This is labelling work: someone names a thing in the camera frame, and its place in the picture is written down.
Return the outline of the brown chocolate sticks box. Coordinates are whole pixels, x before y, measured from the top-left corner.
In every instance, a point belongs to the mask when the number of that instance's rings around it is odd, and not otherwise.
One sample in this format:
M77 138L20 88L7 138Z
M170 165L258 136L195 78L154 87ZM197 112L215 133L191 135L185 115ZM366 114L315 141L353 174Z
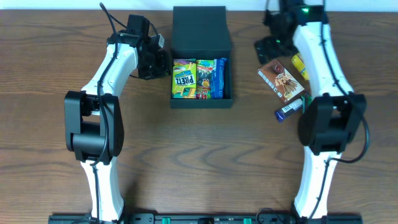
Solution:
M285 104L305 91L305 88L277 59L259 68L257 73Z

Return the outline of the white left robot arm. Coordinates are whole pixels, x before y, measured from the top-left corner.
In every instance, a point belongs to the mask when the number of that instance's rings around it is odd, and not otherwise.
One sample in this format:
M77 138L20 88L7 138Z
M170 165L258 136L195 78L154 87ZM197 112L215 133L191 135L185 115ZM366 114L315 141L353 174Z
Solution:
M124 144L119 97L133 72L142 80L170 75L170 60L161 34L149 34L153 24L131 14L121 30L106 41L106 55L93 78L65 95L65 141L88 179L92 211L87 223L124 223L117 157Z

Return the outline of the green pretzel snack box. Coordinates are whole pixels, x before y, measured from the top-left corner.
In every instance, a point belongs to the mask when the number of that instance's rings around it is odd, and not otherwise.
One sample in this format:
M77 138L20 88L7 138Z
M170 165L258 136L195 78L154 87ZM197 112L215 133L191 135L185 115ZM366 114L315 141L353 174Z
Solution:
M172 98L194 99L197 87L196 59L174 59L172 69Z

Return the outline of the green gummy worms bag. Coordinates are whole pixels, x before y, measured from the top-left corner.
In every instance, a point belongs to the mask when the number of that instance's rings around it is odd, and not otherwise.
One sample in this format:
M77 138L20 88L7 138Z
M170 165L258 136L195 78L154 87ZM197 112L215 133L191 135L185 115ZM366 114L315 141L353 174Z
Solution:
M196 60L197 87L195 98L197 100L211 99L211 78L213 74L213 60Z

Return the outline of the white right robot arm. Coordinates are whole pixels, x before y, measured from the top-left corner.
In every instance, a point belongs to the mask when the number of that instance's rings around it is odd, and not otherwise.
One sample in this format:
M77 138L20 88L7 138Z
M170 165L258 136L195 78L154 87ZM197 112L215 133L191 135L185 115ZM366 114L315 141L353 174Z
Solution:
M330 221L327 198L337 163L357 163L370 145L366 99L354 92L343 74L325 6L280 1L278 12L265 10L263 24L270 36L254 44L263 65L300 53L310 77L312 101L298 121L305 159L292 204L297 223Z

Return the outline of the blue cookie roll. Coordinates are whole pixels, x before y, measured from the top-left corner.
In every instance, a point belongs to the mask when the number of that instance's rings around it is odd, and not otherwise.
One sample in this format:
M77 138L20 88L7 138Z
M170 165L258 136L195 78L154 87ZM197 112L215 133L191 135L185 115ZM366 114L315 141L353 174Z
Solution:
M213 72L211 76L211 98L222 99L224 91L224 69L226 58L214 59Z

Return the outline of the green black candy bar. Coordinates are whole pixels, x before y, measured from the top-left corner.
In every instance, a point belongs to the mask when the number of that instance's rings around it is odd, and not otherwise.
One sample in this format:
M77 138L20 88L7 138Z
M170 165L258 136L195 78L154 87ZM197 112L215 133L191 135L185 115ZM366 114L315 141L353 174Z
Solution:
M304 93L300 99L302 100L302 113L304 113L312 102L312 96L309 93Z

